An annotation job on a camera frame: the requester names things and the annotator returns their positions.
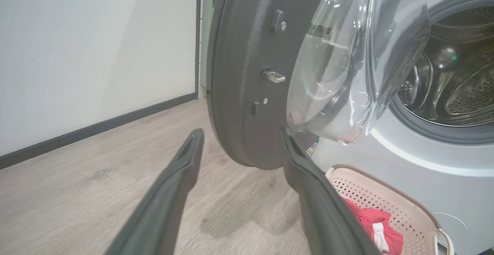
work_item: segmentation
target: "wooden floor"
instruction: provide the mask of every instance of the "wooden floor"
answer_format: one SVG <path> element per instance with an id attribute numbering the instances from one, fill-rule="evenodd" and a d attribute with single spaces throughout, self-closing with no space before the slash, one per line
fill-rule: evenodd
<path id="1" fill-rule="evenodd" d="M 176 254 L 308 254 L 282 169 L 242 167 L 192 101 L 0 171 L 0 254 L 102 254 L 182 141 L 205 147 Z"/>

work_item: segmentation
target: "open washing machine door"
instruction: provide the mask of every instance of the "open washing machine door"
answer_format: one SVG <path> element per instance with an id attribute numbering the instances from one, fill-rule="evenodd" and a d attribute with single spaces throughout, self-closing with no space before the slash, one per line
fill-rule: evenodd
<path id="1" fill-rule="evenodd" d="M 372 129 L 429 38 L 425 0 L 217 0 L 207 99 L 236 162 L 282 166 L 281 127 L 301 149 Z"/>

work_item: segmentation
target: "label sticker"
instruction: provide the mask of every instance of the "label sticker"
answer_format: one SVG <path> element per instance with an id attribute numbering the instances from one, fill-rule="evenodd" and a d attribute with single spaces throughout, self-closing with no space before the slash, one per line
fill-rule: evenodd
<path id="1" fill-rule="evenodd" d="M 316 140 L 316 142 L 314 142 L 314 144 L 312 144 L 312 146 L 310 146 L 309 149 L 307 149 L 307 155 L 309 155 L 309 158 L 312 157 L 312 154 L 314 153 L 314 150 L 316 149 L 318 143 L 319 143 L 319 139 Z"/>

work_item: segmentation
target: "basket handle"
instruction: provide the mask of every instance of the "basket handle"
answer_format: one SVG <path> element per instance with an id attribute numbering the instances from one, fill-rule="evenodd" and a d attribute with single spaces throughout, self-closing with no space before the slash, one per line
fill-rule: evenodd
<path id="1" fill-rule="evenodd" d="M 446 241 L 446 248 L 448 249 L 448 255 L 455 255 L 455 248 L 453 247 L 453 241 L 451 240 L 450 236 L 448 236 L 448 234 L 446 234 L 446 232 L 443 231 L 443 229 L 439 228 L 436 230 L 438 234 L 441 234 L 445 241 Z M 435 240 L 436 240 L 436 255 L 439 255 L 439 251 L 437 249 L 437 234 L 436 234 L 436 237 L 435 237 Z"/>

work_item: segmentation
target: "laundry basket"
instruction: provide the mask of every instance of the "laundry basket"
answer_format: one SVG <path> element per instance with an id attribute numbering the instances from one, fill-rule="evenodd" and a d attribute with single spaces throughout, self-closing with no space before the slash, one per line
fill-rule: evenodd
<path id="1" fill-rule="evenodd" d="M 402 255 L 438 255 L 439 235 L 447 243 L 448 255 L 455 254 L 450 237 L 432 213 L 406 194 L 349 165 L 335 165 L 326 177 L 341 196 L 361 208 L 380 209 L 391 214 L 391 227 L 403 235 Z"/>

